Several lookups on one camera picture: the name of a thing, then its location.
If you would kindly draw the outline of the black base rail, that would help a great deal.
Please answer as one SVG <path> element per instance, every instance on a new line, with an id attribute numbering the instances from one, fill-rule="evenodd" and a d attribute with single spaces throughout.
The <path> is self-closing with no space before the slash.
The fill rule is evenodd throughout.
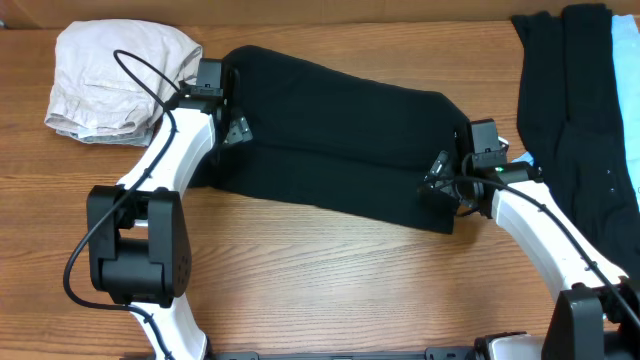
<path id="1" fill-rule="evenodd" d="M 431 347 L 412 352 L 355 352 L 261 355 L 256 352 L 213 353 L 204 360 L 488 360 L 489 357 L 473 347 Z"/>

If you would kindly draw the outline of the black t-shirt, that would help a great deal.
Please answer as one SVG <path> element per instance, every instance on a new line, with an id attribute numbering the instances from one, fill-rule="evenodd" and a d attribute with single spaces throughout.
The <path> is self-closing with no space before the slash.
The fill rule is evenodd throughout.
<path id="1" fill-rule="evenodd" d="M 449 234 L 457 202 L 420 186 L 468 119 L 446 96 L 357 78 L 257 46 L 224 59 L 252 137 L 193 184 Z"/>

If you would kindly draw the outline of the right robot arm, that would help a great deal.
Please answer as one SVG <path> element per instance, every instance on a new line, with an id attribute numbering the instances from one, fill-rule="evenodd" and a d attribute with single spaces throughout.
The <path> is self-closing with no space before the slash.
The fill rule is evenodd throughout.
<path id="1" fill-rule="evenodd" d="M 492 219 L 527 255 L 555 302 L 545 335 L 505 332 L 471 346 L 429 348 L 428 359 L 638 359 L 639 285 L 601 255 L 563 214 L 539 170 L 508 162 L 491 119 L 454 134 L 420 190 Z"/>

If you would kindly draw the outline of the grey folded garment under trousers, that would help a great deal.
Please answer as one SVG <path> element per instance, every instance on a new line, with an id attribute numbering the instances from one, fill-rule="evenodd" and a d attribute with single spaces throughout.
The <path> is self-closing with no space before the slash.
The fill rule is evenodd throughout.
<path id="1" fill-rule="evenodd" d="M 153 129 L 136 130 L 131 133 L 118 135 L 92 135 L 80 137 L 77 133 L 57 130 L 58 135 L 66 136 L 85 144 L 128 145 L 147 147 L 153 138 Z"/>

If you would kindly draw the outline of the black knit garment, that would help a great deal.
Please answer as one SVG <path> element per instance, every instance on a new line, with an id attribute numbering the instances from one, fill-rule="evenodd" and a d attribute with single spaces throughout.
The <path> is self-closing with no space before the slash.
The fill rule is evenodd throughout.
<path id="1" fill-rule="evenodd" d="M 625 161 L 603 4 L 514 15 L 524 48 L 517 128 L 564 214 L 630 278 L 639 276 L 639 208 Z"/>

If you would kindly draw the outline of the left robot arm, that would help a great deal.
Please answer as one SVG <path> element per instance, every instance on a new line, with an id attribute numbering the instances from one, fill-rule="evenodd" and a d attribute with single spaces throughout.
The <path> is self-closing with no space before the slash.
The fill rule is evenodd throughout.
<path id="1" fill-rule="evenodd" d="M 182 198 L 203 159 L 252 138 L 232 106 L 238 80 L 222 61 L 203 58 L 194 84 L 175 85 L 159 103 L 162 125 L 139 162 L 116 185 L 89 193 L 88 231 L 63 273 L 67 296 L 90 307 L 70 284 L 75 260 L 88 250 L 92 285 L 111 299 L 106 309 L 132 314 L 156 359 L 213 356 L 186 296 L 192 254 Z"/>

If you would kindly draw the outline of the beige folded trousers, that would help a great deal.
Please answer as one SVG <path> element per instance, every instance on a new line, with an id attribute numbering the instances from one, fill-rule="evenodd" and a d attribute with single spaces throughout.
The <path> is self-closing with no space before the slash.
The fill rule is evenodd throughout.
<path id="1" fill-rule="evenodd" d="M 45 124 L 80 137 L 153 129 L 174 87 L 193 84 L 203 47 L 153 22 L 75 21 L 57 37 Z"/>

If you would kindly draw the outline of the light blue garment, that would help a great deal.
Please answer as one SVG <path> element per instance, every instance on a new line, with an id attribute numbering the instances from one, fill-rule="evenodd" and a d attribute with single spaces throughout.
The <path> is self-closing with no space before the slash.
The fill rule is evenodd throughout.
<path id="1" fill-rule="evenodd" d="M 625 161 L 639 208 L 639 29 L 632 16 L 612 14 L 611 35 Z"/>

